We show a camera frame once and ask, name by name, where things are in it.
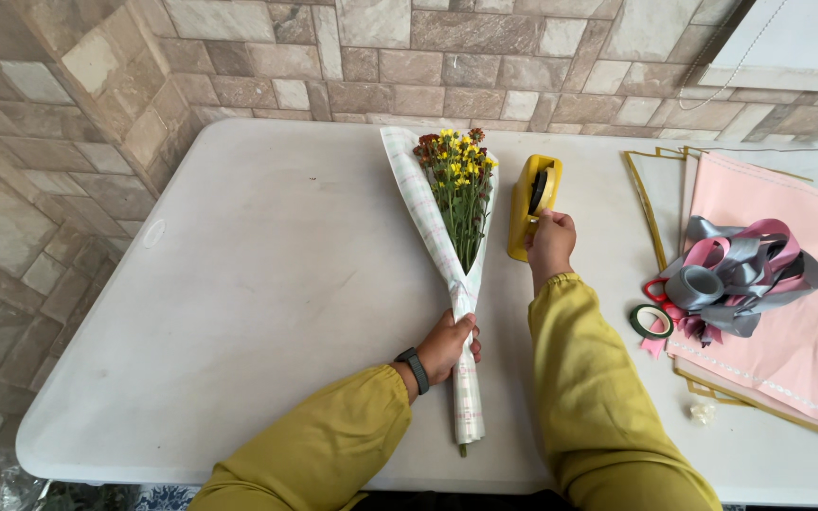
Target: plaid wrapping paper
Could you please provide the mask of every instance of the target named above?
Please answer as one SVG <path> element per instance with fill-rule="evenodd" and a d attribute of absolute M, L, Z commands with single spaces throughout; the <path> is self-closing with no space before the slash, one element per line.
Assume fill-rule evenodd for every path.
<path fill-rule="evenodd" d="M 484 217 L 484 238 L 479 245 L 469 274 L 465 274 L 456 256 L 456 250 L 453 249 L 453 242 L 450 241 L 447 234 L 435 197 L 431 193 L 431 184 L 426 172 L 419 166 L 412 152 L 415 145 L 418 145 L 418 135 L 400 127 L 385 127 L 381 128 L 381 138 L 387 151 L 387 157 L 390 159 L 393 176 L 396 178 L 400 193 L 409 209 L 409 215 L 412 215 L 415 227 L 425 240 L 428 252 L 447 283 L 450 301 L 453 305 L 453 318 L 460 319 L 470 312 L 475 312 L 478 290 L 482 285 L 484 249 L 488 242 L 492 211 L 488 210 L 488 214 Z M 489 152 L 488 157 L 494 160 L 494 175 L 490 180 L 489 201 L 489 204 L 494 204 L 497 198 L 498 161 L 493 153 Z M 478 376 L 475 373 L 475 361 L 472 359 L 469 348 L 471 338 L 471 334 L 466 338 L 460 360 L 453 367 L 453 412 L 458 444 L 469 444 L 484 436 L 482 395 L 479 391 Z"/>

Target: black watch strap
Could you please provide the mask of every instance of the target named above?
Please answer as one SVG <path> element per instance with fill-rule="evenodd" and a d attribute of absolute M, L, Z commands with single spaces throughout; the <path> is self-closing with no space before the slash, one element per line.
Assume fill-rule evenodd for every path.
<path fill-rule="evenodd" d="M 418 382 L 419 396 L 428 392 L 428 374 L 425 372 L 425 367 L 422 366 L 422 362 L 418 359 L 418 354 L 415 352 L 414 347 L 403 351 L 403 353 L 393 359 L 393 362 L 405 362 L 412 368 L 412 374 L 415 375 L 415 381 Z"/>

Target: satin ribbon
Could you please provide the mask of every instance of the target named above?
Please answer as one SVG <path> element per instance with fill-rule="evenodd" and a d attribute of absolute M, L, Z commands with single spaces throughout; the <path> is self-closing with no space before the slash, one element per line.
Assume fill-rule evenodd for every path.
<path fill-rule="evenodd" d="M 722 332 L 751 336 L 761 313 L 818 289 L 818 262 L 780 220 L 718 227 L 694 215 L 687 236 L 698 241 L 659 276 L 670 279 L 665 294 L 684 313 L 677 329 L 699 335 L 703 347 L 721 343 Z M 646 341 L 643 347 L 657 353 Z"/>

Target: yellow tape dispenser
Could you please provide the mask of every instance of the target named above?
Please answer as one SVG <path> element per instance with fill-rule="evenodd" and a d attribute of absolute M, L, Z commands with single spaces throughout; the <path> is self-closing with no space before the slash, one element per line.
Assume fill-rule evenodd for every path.
<path fill-rule="evenodd" d="M 524 242 L 525 235 L 535 234 L 538 214 L 545 207 L 554 208 L 557 186 L 561 183 L 563 164 L 561 160 L 532 155 L 525 162 L 520 178 L 514 185 L 510 205 L 510 240 L 507 254 L 513 259 L 528 262 Z"/>

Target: hand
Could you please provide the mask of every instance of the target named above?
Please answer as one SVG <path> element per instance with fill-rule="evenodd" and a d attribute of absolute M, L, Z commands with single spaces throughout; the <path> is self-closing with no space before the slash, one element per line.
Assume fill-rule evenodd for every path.
<path fill-rule="evenodd" d="M 576 227 L 570 215 L 554 213 L 545 208 L 538 218 L 535 236 L 526 235 L 525 249 L 529 254 L 535 295 L 549 278 L 560 273 L 573 273 L 570 254 L 576 245 Z"/>
<path fill-rule="evenodd" d="M 431 329 L 425 340 L 415 350 L 418 360 L 425 367 L 428 385 L 435 386 L 450 375 L 462 353 L 462 343 L 472 334 L 469 348 L 475 362 L 482 360 L 482 350 L 478 342 L 478 326 L 475 326 L 475 315 L 467 314 L 456 323 L 453 322 L 453 309 L 447 309 L 441 319 Z"/>

